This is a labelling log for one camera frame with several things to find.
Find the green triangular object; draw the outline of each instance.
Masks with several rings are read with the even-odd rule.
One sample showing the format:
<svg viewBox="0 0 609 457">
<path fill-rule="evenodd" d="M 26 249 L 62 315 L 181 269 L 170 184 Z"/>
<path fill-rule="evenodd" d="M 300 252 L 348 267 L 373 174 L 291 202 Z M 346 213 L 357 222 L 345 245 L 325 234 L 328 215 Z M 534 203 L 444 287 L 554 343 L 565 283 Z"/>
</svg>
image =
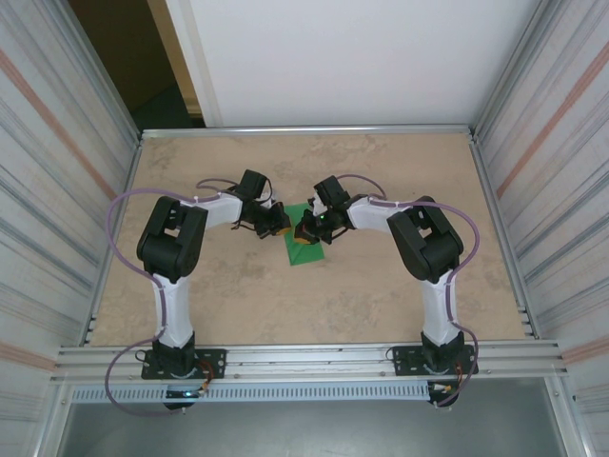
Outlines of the green triangular object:
<svg viewBox="0 0 609 457">
<path fill-rule="evenodd" d="M 302 245 L 294 241 L 294 228 L 296 227 L 296 224 L 301 222 L 305 209 L 310 209 L 310 206 L 307 203 L 284 207 L 285 214 L 289 216 L 289 220 L 292 223 L 292 229 L 284 235 L 287 257 L 289 258 L 289 264 L 292 267 L 324 259 L 324 248 L 322 248 L 321 243 L 316 245 Z"/>
</svg>

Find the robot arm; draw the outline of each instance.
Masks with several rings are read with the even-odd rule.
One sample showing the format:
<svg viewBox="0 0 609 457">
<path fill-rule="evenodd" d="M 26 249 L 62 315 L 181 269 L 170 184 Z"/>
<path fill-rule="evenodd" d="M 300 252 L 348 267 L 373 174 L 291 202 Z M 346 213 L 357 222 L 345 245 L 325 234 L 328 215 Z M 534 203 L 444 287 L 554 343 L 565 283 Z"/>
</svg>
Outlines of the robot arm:
<svg viewBox="0 0 609 457">
<path fill-rule="evenodd" d="M 160 368 L 175 377 L 194 369 L 194 330 L 188 309 L 189 275 L 197 266 L 207 229 L 221 224 L 253 225 L 259 238 L 290 230 L 289 217 L 271 192 L 263 193 L 267 179 L 246 170 L 237 186 L 211 201 L 184 202 L 161 197 L 152 211 L 137 246 L 144 270 L 163 287 L 166 327 L 152 350 Z M 156 285 L 157 333 L 162 328 L 161 296 Z"/>
<path fill-rule="evenodd" d="M 459 265 L 462 240 L 438 208 L 375 205 L 367 195 L 349 194 L 334 176 L 314 187 L 311 209 L 295 228 L 295 239 L 331 244 L 349 229 L 375 229 L 393 236 L 406 269 L 420 281 L 424 305 L 422 352 L 434 372 L 454 366 L 464 347 L 463 333 L 455 328 L 446 308 L 446 280 Z M 433 202 L 430 197 L 419 201 Z M 450 288 L 453 320 L 457 321 L 455 287 Z"/>
</svg>

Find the beige tabletop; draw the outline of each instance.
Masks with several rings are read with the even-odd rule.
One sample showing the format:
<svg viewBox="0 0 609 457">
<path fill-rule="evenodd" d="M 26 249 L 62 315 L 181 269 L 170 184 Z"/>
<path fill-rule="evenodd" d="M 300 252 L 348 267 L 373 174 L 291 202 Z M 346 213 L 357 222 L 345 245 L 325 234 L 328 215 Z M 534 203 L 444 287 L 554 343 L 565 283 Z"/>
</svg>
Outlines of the beige tabletop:
<svg viewBox="0 0 609 457">
<path fill-rule="evenodd" d="M 462 134 L 247 136 L 148 139 L 133 188 L 194 195 L 206 177 L 239 181 L 245 169 L 268 176 L 286 205 L 312 196 L 331 174 L 360 173 L 390 199 L 433 196 L 469 214 L 481 230 L 478 256 L 457 278 L 459 319 L 481 339 L 523 338 L 523 329 L 474 163 Z M 348 179 L 346 189 L 368 193 Z M 158 196 L 129 200 L 118 246 L 138 264 L 135 246 Z M 448 215 L 465 244 L 471 229 Z M 323 261 L 291 267 L 283 237 L 259 240 L 223 225 L 205 234 L 191 275 L 190 315 L 197 344 L 324 344 L 419 341 L 418 282 L 393 238 L 354 230 Z M 91 343 L 126 345 L 151 336 L 152 285 L 113 259 Z"/>
</svg>

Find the white panel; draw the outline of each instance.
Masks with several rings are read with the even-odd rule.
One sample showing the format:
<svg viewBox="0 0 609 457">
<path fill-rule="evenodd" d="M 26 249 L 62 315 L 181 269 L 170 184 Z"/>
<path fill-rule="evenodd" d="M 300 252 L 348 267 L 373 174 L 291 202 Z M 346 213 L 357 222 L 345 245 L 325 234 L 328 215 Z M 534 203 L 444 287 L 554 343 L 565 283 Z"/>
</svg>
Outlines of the white panel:
<svg viewBox="0 0 609 457">
<path fill-rule="evenodd" d="M 472 122 L 538 4 L 167 2 L 213 127 Z"/>
</svg>

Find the ventilation grille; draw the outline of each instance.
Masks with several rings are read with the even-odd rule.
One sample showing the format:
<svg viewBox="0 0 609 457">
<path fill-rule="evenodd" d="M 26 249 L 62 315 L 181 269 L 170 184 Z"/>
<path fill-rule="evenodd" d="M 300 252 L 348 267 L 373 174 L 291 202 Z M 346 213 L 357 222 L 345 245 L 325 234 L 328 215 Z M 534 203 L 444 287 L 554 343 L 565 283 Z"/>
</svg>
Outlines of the ventilation grille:
<svg viewBox="0 0 609 457">
<path fill-rule="evenodd" d="M 167 399 L 167 390 L 188 390 L 185 386 L 120 386 L 111 389 L 120 403 L 226 403 L 226 402 L 299 402 L 337 400 L 429 400 L 425 381 L 366 383 L 272 383 L 216 384 L 198 399 Z M 80 386 L 72 402 L 107 403 L 103 386 Z"/>
</svg>

